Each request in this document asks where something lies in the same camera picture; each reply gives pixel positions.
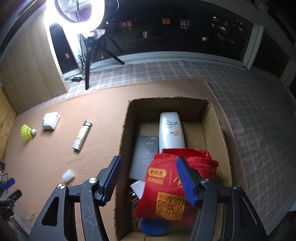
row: blue clip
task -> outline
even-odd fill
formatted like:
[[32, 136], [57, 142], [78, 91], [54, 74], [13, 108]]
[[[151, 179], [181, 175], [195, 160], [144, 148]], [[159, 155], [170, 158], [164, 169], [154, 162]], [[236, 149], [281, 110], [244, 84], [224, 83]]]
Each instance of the blue clip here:
[[7, 190], [10, 188], [13, 184], [15, 184], [15, 179], [14, 178], [9, 178], [6, 182], [0, 184], [0, 189], [2, 190]]

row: tripod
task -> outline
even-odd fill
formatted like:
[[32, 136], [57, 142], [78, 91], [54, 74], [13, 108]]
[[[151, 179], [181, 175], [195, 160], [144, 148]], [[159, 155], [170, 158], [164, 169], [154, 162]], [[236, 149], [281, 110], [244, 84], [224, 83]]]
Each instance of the tripod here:
[[85, 90], [89, 88], [89, 68], [91, 62], [91, 54], [93, 49], [95, 49], [95, 56], [98, 54], [99, 49], [107, 53], [113, 59], [115, 59], [118, 63], [124, 65], [125, 63], [119, 59], [116, 55], [111, 53], [107, 50], [106, 38], [110, 40], [110, 42], [121, 52], [123, 53], [122, 49], [119, 45], [115, 42], [115, 40], [109, 35], [103, 35], [99, 39], [95, 39], [96, 36], [90, 38], [83, 38], [85, 46], [86, 46], [86, 63], [85, 63]]

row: window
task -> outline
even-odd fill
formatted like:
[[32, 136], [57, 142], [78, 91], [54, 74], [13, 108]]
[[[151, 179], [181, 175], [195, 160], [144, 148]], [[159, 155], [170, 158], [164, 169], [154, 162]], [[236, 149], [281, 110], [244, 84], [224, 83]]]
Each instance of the window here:
[[281, 19], [281, 17], [277, 13], [275, 13], [273, 10], [271, 10], [270, 8], [268, 8], [268, 15], [270, 15], [273, 18], [273, 20], [276, 21], [276, 23], [280, 26], [280, 28], [283, 30], [283, 32], [287, 35], [287, 37], [290, 40], [291, 44], [294, 45], [295, 40], [293, 38], [293, 35], [289, 31], [288, 26]]
[[281, 77], [289, 57], [269, 36], [263, 34], [261, 44], [253, 66], [263, 69], [277, 77]]
[[[167, 1], [121, 1], [116, 15], [105, 38], [106, 49], [116, 56], [122, 52], [182, 51], [242, 61], [253, 26], [224, 8], [194, 0], [170, 0], [169, 5]], [[129, 21], [129, 29], [121, 27], [121, 23], [127, 26]], [[93, 62], [102, 56], [110, 58], [100, 50], [93, 54]]]

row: wooden panel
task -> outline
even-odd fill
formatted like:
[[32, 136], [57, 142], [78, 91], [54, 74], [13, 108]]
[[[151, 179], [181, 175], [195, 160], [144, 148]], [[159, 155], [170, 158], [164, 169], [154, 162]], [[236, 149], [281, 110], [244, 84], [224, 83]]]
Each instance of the wooden panel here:
[[0, 90], [0, 160], [4, 156], [6, 143], [14, 120], [15, 112], [3, 91]]
[[48, 29], [42, 12], [1, 60], [0, 81], [18, 113], [68, 91]]

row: yellow shuttlecock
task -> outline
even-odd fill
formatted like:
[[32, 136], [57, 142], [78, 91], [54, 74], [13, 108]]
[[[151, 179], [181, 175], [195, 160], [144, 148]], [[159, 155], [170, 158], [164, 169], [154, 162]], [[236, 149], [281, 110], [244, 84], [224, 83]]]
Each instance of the yellow shuttlecock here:
[[29, 140], [32, 137], [36, 136], [37, 132], [35, 129], [32, 129], [30, 127], [28, 127], [27, 125], [22, 125], [21, 129], [20, 129], [20, 136], [21, 138], [23, 138], [24, 140]]

